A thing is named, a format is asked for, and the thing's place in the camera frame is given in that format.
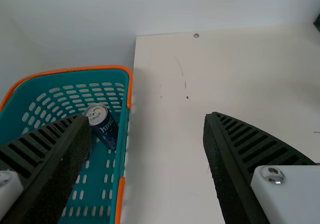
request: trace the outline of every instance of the white wall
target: white wall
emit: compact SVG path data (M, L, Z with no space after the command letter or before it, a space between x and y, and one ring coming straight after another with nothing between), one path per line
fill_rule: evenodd
M312 22L320 0L5 0L56 67L133 64L136 36Z
M17 80L46 69L37 47L0 5L0 101Z

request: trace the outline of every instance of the screw head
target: screw head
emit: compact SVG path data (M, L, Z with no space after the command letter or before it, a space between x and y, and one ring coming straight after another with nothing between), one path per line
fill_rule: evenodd
M284 174L281 170L278 168L266 165L260 169L260 174L262 177L267 180L268 182L271 182L273 184L283 184L285 181Z

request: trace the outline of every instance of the basket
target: basket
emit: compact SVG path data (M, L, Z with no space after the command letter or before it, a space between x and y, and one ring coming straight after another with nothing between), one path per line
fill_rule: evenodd
M60 224L119 223L132 75L123 66L90 66L25 77L7 92L0 109L0 143L75 113L92 103L107 106L119 124L116 151L95 136L92 152L68 199Z

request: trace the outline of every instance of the basket hole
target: basket hole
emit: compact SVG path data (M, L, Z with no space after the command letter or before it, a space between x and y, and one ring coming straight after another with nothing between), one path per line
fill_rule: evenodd
M103 190L102 193L101 193L101 199L104 200L104 199L105 199L105 196L106 196L106 191Z
M83 211L84 211L84 212L83 212L83 213L84 213L84 216L86 216L86 214L88 213L88 207L85 206Z
M46 99L42 102L42 105L46 105L46 104L49 102L49 100L51 100L49 97L46 98Z
M32 116L32 117L30 118L30 120L29 120L28 124L29 124L29 125L32 125L32 124L33 124L33 122L34 122L34 120L35 120L35 118Z
M38 114L40 113L40 110L41 110L41 107L38 106L38 107L36 108L36 110L35 110L35 114L38 115Z
M53 105L55 105L54 102L51 102L48 106L47 106L47 109L50 109Z
M103 210L104 209L104 207L103 206L100 206L100 209L99 209L99 216L102 216L103 215Z
M58 99L58 102L61 102L61 101L63 101L63 100L66 100L66 97L59 98L59 99Z
M65 215L65 213L66 213L66 212L65 212L66 209L67 209L67 208L65 207L64 210L62 211L62 214L61 214L62 217L64 217L64 215Z
M72 206L72 207L70 207L70 209L69 209L69 216L72 216L72 213L73 213L73 210L74 209L74 207Z
M35 102L32 102L30 105L29 105L29 110L33 110L34 107L36 106Z
M46 115L46 111L43 110L42 113L41 113L41 115L40 115L41 119L43 119L43 118L45 117L45 115Z
M62 88L64 88L65 90L68 90L68 89L72 89L73 86L72 85L65 85L65 86L62 86Z
M107 210L106 210L107 212L107 216L110 216L110 211L111 211L111 206L108 206L108 208L107 208Z
M80 215L80 211L81 211L81 207L80 206L78 206L77 207L77 210L76 210L76 216L79 216Z
M72 193L72 200L75 200L75 199L76 199L76 196L77 196L77 191L75 190L75 191Z
M95 209L96 209L96 206L93 206L93 207L92 207L92 210L91 210L91 215L92 215L92 216L95 216L95 213L96 213L96 212L95 212L95 211L96 211Z
M82 184L85 184L85 183L86 183L86 181L87 181L86 176L87 176L87 175L84 175L84 176L83 176L83 178L82 178Z
M50 89L50 90L49 90L49 93L57 92L57 91L59 91L59 90L60 90L60 88L53 88L53 89Z
M34 128L37 129L39 127L39 125L41 124L41 122L39 120L36 121Z
M79 200L82 200L84 197L84 191L82 190L82 191L80 191L80 194L79 194Z
M121 86L121 87L124 87L124 85L123 85L123 84L121 84L121 83L115 83L115 85L117 85L117 86Z
M22 121L25 122L28 119L28 117L29 117L29 113L26 112L22 117Z
M49 122L50 121L50 118L51 118L51 114L48 114L45 118L46 122Z
M21 135L23 135L23 134L27 133L28 131L29 131L29 128L28 128L28 127L26 127L25 129L23 129L23 131L22 131Z
M75 90L68 90L68 91L66 91L66 93L67 93L67 94L75 94L76 91L75 91Z
M38 97L37 97L37 101L40 101L44 96L46 96L46 94L45 93L42 93L42 94L40 94Z
M59 93L54 94L53 96L56 98L56 97L59 97L61 95L64 95L64 94L62 92L59 92Z

